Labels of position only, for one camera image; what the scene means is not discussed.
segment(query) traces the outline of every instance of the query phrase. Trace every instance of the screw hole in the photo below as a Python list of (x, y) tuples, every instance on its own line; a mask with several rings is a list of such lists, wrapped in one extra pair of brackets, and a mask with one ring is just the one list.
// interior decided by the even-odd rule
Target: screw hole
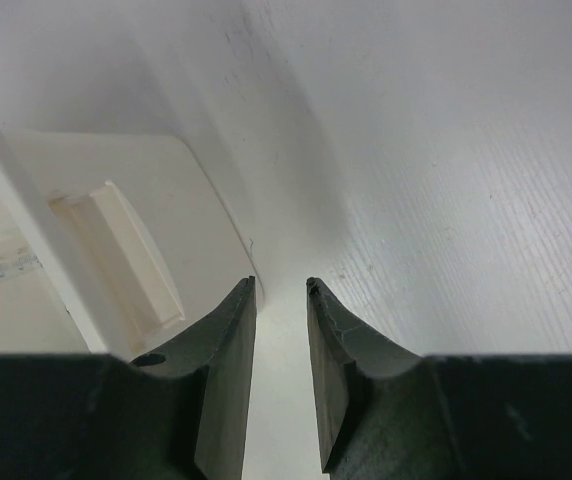
[(136, 367), (152, 367), (153, 365), (160, 365), (166, 361), (166, 356), (161, 353), (146, 353), (133, 360), (133, 365)]

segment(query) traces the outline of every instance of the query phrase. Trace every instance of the white container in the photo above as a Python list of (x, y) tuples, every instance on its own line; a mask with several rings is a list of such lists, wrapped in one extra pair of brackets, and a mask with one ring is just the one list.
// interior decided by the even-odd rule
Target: white container
[(254, 274), (179, 139), (0, 131), (0, 352), (130, 360)]

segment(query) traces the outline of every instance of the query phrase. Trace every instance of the white plastic edge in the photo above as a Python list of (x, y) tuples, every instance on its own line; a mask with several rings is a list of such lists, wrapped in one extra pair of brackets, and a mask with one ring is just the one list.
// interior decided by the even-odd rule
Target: white plastic edge
[(20, 166), (0, 131), (0, 198), (44, 266), (91, 352), (131, 360), (117, 311), (98, 279), (76, 258), (57, 217)]

